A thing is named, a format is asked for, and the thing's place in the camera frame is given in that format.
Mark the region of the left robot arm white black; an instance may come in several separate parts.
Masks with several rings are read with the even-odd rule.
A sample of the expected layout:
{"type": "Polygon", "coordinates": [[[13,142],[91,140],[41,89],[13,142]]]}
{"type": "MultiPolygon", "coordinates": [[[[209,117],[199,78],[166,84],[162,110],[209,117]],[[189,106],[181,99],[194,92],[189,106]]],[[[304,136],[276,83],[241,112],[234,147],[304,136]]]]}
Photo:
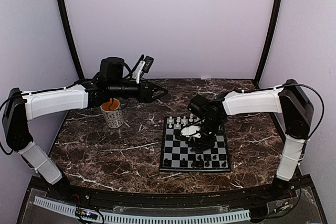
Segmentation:
{"type": "Polygon", "coordinates": [[[65,115],[71,110],[97,108],[117,98],[152,103],[166,96],[166,88],[143,77],[153,61],[150,56],[141,56],[130,68],[124,59],[108,57],[101,60],[94,77],[79,79],[69,86],[38,91],[11,89],[8,98],[1,104],[2,127],[10,148],[4,153],[19,154],[45,182],[54,186],[53,191],[61,200],[71,200],[74,189],[67,184],[66,175],[36,143],[29,123],[65,115]]]}

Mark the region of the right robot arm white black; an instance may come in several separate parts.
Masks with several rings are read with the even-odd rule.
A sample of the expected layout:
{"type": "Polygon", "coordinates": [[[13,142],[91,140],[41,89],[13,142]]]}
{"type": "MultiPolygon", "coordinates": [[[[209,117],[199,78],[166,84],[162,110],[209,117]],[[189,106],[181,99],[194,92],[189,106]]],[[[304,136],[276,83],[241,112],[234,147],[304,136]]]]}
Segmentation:
{"type": "Polygon", "coordinates": [[[316,131],[311,128],[314,106],[304,89],[318,93],[306,84],[288,79],[284,84],[269,88],[222,92],[212,100],[198,94],[187,108],[199,121],[182,126],[181,135],[195,137],[195,147],[206,150],[213,147],[216,133],[229,116],[268,114],[284,143],[274,177],[276,182],[268,187],[269,197],[278,200],[287,193],[287,182],[293,178],[307,143],[316,131]]]}

